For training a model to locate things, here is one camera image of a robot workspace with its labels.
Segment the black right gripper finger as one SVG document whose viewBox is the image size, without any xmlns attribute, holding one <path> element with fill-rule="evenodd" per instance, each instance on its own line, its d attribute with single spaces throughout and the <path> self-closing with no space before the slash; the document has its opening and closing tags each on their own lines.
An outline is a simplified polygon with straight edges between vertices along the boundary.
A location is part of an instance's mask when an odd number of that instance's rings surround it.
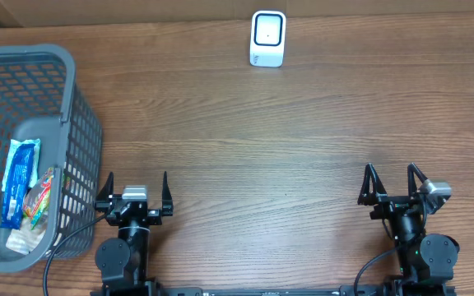
<svg viewBox="0 0 474 296">
<path fill-rule="evenodd" d="M 375 206 L 388 200 L 388 194 L 379 178 L 374 166 L 368 163 L 365 166 L 364 179 L 357 200 L 358 205 Z"/>
<path fill-rule="evenodd" d="M 416 185 L 416 180 L 419 180 L 420 184 L 423 184 L 427 179 L 428 178 L 416 166 L 415 163 L 410 163 L 407 166 L 408 195 L 412 197 L 417 192 L 418 187 Z"/>
</svg>

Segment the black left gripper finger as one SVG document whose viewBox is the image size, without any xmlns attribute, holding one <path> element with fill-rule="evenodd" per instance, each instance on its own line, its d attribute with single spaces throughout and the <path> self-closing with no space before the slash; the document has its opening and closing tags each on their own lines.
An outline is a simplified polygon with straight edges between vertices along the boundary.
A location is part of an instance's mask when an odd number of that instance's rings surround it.
<svg viewBox="0 0 474 296">
<path fill-rule="evenodd" d="M 173 210 L 174 209 L 174 203 L 173 203 L 173 198 L 170 192 L 170 187 L 168 184 L 168 176 L 167 172 L 165 171 L 163 174 L 163 182 L 162 182 L 162 210 Z"/>
<path fill-rule="evenodd" d="M 96 202 L 105 202 L 109 200 L 109 196 L 114 193 L 114 173 L 110 172 L 105 185 L 100 189 L 95 201 Z"/>
</svg>

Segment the green gummy candy bag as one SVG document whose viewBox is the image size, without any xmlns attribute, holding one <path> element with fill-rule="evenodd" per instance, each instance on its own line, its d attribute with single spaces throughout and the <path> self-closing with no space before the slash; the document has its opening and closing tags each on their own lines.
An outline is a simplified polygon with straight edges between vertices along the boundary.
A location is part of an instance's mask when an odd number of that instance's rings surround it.
<svg viewBox="0 0 474 296">
<path fill-rule="evenodd" d="M 53 177 L 53 167 L 50 167 L 24 198 L 23 214 L 30 220 L 30 229 L 46 223 Z"/>
</svg>

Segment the beige snack bag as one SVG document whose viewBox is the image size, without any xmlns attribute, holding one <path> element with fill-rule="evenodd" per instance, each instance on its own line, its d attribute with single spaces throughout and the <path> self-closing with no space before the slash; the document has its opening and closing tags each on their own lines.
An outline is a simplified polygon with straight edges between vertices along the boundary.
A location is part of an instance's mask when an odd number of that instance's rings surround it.
<svg viewBox="0 0 474 296">
<path fill-rule="evenodd" d="M 40 244 L 46 229 L 46 223 L 39 223 L 33 226 L 32 219 L 25 217 L 21 220 L 20 228 L 11 231 L 6 242 L 6 248 L 13 252 L 27 255 Z"/>
</svg>

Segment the blue cookie packet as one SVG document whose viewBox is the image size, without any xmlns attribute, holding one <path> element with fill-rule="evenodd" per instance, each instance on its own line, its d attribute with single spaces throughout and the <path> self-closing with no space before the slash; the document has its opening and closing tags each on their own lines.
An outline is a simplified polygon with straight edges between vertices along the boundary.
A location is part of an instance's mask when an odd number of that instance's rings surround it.
<svg viewBox="0 0 474 296">
<path fill-rule="evenodd" d="M 22 206 L 28 192 L 34 162 L 34 143 L 11 140 L 3 191 L 1 228 L 21 227 Z"/>
</svg>

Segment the light teal snack packet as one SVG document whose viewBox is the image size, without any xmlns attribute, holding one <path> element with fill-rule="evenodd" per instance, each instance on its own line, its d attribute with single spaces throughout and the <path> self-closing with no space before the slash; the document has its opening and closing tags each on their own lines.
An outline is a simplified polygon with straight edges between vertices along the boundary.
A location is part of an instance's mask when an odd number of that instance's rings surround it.
<svg viewBox="0 0 474 296">
<path fill-rule="evenodd" d="M 6 190 L 8 175 L 10 173 L 10 168 L 11 168 L 12 160 L 14 158 L 15 153 L 20 147 L 23 147 L 26 145 L 32 145 L 34 147 L 34 158 L 33 158 L 32 166 L 31 166 L 28 187 L 33 187 L 36 184 L 38 180 L 38 166 L 39 166 L 39 160 L 40 160 L 41 140 L 28 139 L 24 141 L 18 141 L 15 139 L 11 139 L 10 148 L 8 149 L 8 152 L 7 152 L 4 175 L 2 177 L 2 189 L 1 189 L 2 192 Z"/>
</svg>

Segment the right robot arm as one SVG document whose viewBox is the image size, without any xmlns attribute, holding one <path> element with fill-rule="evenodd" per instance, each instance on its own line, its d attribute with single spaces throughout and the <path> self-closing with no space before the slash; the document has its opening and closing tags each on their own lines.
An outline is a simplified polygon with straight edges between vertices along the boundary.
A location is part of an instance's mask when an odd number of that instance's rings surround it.
<svg viewBox="0 0 474 296">
<path fill-rule="evenodd" d="M 357 203 L 373 207 L 369 216 L 382 222 L 393 248 L 361 267 L 352 293 L 363 294 L 361 276 L 377 261 L 395 253 L 400 274 L 387 277 L 373 294 L 455 295 L 455 288 L 447 283 L 454 277 L 459 243 L 448 235 L 426 233 L 428 216 L 440 210 L 451 196 L 447 182 L 427 178 L 414 163 L 407 166 L 407 194 L 390 196 L 374 166 L 367 164 Z"/>
</svg>

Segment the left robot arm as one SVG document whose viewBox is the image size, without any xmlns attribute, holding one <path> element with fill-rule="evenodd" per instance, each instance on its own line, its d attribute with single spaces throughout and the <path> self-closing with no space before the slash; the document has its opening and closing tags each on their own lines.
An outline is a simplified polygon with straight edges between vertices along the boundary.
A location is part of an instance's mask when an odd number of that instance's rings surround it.
<svg viewBox="0 0 474 296">
<path fill-rule="evenodd" d="M 102 242 L 96 250 L 95 264 L 102 285 L 90 295 L 165 295 L 162 284 L 147 277 L 147 261 L 150 227 L 161 225 L 174 212 L 167 175 L 163 175 L 160 208 L 148 207 L 144 185 L 130 185 L 121 194 L 114 193 L 114 176 L 110 174 L 95 199 L 95 209 L 105 214 L 105 220 L 118 229 L 118 235 Z"/>
</svg>

